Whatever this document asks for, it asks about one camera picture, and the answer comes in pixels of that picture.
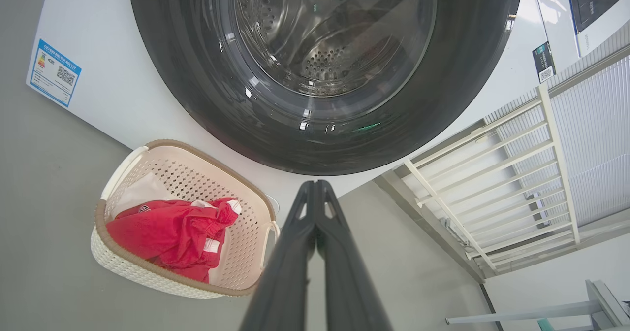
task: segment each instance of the red object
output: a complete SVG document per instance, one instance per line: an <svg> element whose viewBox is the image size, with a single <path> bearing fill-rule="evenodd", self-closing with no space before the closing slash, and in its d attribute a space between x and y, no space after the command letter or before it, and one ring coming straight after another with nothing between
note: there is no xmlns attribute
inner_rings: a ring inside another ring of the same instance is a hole
<svg viewBox="0 0 630 331"><path fill-rule="evenodd" d="M107 224L117 244L129 252L197 281L208 282L208 270L219 264L225 228L238 218L221 198L196 207L185 200L155 200L121 212ZM219 242L218 252L204 251L206 240Z"/></svg>

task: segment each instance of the washing machine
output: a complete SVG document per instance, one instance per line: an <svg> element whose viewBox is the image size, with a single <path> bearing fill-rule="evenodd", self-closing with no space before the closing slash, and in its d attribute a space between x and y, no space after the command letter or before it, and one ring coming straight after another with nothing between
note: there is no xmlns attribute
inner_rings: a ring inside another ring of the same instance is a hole
<svg viewBox="0 0 630 331"><path fill-rule="evenodd" d="M207 152L283 221L302 181L341 196L625 22L616 0L577 26L580 2L45 0L27 84L130 148L174 138Z"/></svg>

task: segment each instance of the green light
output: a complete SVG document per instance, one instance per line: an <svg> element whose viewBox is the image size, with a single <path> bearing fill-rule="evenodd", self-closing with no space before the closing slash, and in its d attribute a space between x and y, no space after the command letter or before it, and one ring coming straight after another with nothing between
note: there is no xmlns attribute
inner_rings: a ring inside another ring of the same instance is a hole
<svg viewBox="0 0 630 331"><path fill-rule="evenodd" d="M367 131L368 129L372 129L373 127L376 127L379 124L380 124L380 122L372 124L372 125L368 125L366 127L362 127L362 128L356 129L356 131Z"/></svg>

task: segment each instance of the washing machine door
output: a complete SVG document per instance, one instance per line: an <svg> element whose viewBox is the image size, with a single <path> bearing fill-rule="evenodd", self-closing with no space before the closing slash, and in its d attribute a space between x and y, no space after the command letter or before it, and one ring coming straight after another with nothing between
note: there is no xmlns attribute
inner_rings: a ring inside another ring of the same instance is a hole
<svg viewBox="0 0 630 331"><path fill-rule="evenodd" d="M213 136L315 175L426 144L497 64L520 0L131 0L153 62Z"/></svg>

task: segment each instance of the laundry basket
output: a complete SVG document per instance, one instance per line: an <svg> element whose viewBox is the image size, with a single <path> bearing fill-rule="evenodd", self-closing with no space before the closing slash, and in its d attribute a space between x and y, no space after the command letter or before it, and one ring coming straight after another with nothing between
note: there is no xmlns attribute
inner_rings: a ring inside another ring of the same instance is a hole
<svg viewBox="0 0 630 331"><path fill-rule="evenodd" d="M119 246L109 235L106 217L116 210L122 192L153 172L182 200L234 197L241 215L227 228L219 265L209 272L209 283L175 274L145 261ZM156 140L133 151L114 172L96 206L92 254L101 266L149 288L195 299L223 295L239 297L253 292L263 270L267 237L279 228L265 195L242 176L175 140Z"/></svg>

